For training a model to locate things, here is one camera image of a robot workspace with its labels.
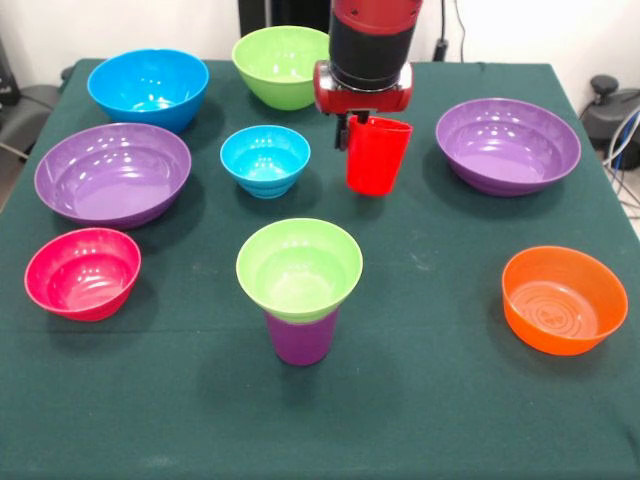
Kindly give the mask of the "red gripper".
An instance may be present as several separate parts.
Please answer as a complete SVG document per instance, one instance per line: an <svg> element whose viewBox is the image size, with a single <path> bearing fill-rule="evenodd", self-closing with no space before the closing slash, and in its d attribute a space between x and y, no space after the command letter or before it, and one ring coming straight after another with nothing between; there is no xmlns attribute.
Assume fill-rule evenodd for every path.
<svg viewBox="0 0 640 480"><path fill-rule="evenodd" d="M413 92L413 69L406 62L397 82L388 89L365 91L346 87L333 76L328 60L317 61L313 72L315 104L324 114L337 119L334 148L345 151L348 146L349 123L347 113L353 113L360 124L368 122L370 112L394 113L404 111Z"/></svg>

